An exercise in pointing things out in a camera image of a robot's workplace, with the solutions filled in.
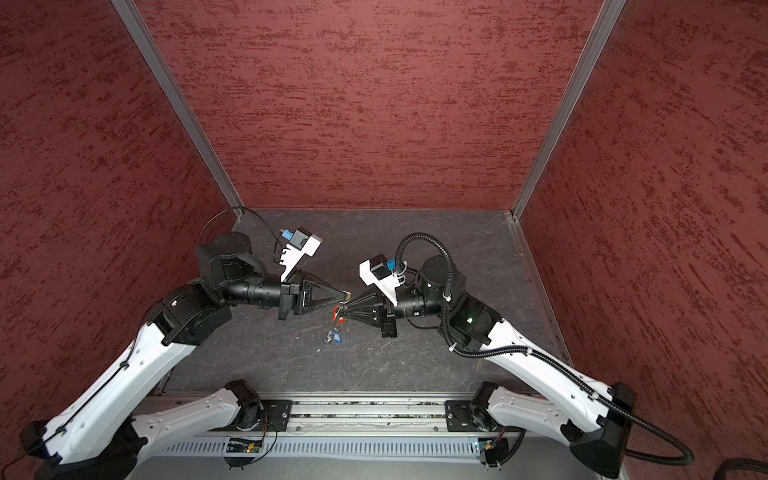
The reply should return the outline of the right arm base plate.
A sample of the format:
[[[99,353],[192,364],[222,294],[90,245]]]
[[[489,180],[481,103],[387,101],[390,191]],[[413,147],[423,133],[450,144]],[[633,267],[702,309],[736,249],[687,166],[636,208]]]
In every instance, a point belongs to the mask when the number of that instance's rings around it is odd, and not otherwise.
[[[486,409],[471,401],[447,400],[444,407],[449,432],[497,432],[500,429]]]

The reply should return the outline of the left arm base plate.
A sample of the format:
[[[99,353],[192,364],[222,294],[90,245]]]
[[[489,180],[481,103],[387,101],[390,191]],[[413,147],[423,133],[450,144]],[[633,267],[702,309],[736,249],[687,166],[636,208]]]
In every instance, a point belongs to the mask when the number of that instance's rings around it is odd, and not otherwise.
[[[294,402],[287,399],[265,399],[258,404],[244,406],[234,421],[239,431],[285,432],[291,417]]]

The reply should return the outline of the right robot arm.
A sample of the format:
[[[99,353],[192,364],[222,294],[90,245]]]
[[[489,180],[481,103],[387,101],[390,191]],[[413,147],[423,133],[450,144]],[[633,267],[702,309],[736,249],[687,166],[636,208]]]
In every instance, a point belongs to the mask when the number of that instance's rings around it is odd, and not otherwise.
[[[378,327],[385,337],[395,336],[400,319],[447,320],[450,348],[490,361],[538,394],[515,394],[497,383],[483,383],[470,403],[478,428],[516,427],[547,436],[566,445],[595,473],[619,477],[631,423],[599,400],[632,410],[634,390],[622,382],[607,385],[592,379],[541,349],[468,294],[464,275],[448,267],[442,256],[427,259],[412,286],[406,286],[393,268],[382,255],[363,262],[359,273],[368,288],[341,306],[342,317]]]

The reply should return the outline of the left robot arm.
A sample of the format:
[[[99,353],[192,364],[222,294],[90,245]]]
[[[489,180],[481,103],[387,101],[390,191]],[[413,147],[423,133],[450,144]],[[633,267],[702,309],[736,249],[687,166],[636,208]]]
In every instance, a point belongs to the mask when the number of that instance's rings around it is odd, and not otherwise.
[[[152,415],[135,408],[183,359],[232,318],[232,307],[274,308],[281,320],[343,302],[348,294],[296,271],[321,239],[304,229],[278,239],[282,272],[272,275],[250,238],[227,232],[195,249],[199,276],[146,314],[135,339],[67,409],[33,421],[20,434],[26,456],[40,460],[38,479],[125,479],[154,453],[199,433],[233,426],[268,429],[259,394],[245,381]]]

